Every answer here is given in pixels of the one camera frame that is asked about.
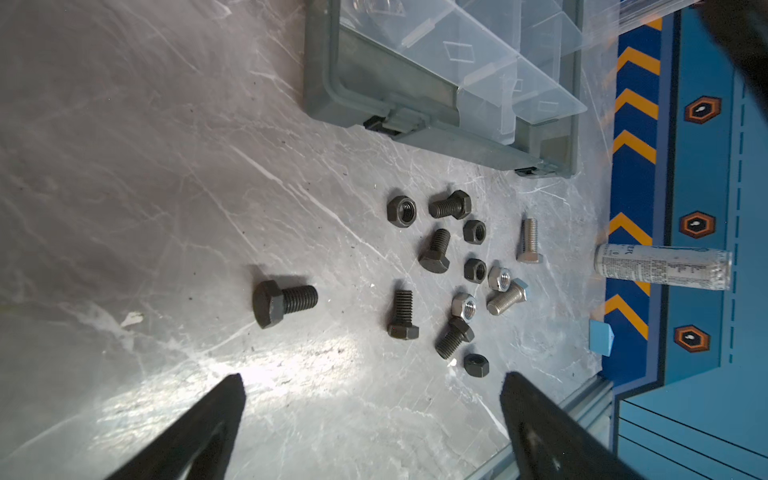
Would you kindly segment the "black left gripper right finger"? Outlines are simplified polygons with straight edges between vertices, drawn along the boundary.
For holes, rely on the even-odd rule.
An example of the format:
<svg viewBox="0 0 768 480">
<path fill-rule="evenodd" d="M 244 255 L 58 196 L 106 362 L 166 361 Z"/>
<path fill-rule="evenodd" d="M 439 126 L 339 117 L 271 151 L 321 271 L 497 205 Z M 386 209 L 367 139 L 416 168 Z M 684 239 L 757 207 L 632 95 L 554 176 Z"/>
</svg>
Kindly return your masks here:
<svg viewBox="0 0 768 480">
<path fill-rule="evenodd" d="M 506 374 L 501 409 L 522 479 L 639 479 L 519 372 Z"/>
</svg>

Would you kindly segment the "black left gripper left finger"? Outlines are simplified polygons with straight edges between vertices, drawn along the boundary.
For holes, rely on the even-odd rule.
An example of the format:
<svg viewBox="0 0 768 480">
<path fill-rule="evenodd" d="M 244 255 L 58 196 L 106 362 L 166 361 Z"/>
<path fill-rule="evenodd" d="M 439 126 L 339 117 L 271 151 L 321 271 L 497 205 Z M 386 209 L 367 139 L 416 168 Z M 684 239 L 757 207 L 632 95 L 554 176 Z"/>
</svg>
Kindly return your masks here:
<svg viewBox="0 0 768 480">
<path fill-rule="evenodd" d="M 242 377 L 226 376 L 112 479 L 222 479 L 246 402 Z"/>
</svg>

